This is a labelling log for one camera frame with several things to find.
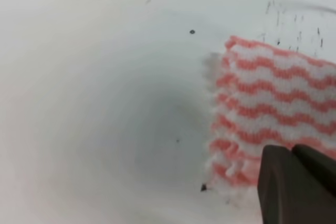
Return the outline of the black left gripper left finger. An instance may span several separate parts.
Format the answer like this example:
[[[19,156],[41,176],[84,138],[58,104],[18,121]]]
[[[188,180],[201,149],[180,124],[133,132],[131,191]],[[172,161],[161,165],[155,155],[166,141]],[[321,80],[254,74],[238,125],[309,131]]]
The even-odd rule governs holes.
[[[285,147],[264,147],[257,190],[263,223],[335,223],[335,197]]]

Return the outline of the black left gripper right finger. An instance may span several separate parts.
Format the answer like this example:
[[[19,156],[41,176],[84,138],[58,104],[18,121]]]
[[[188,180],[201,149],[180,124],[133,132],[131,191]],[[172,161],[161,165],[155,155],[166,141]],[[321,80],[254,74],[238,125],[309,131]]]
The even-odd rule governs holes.
[[[307,145],[295,145],[291,152],[309,173],[335,197],[335,160]]]

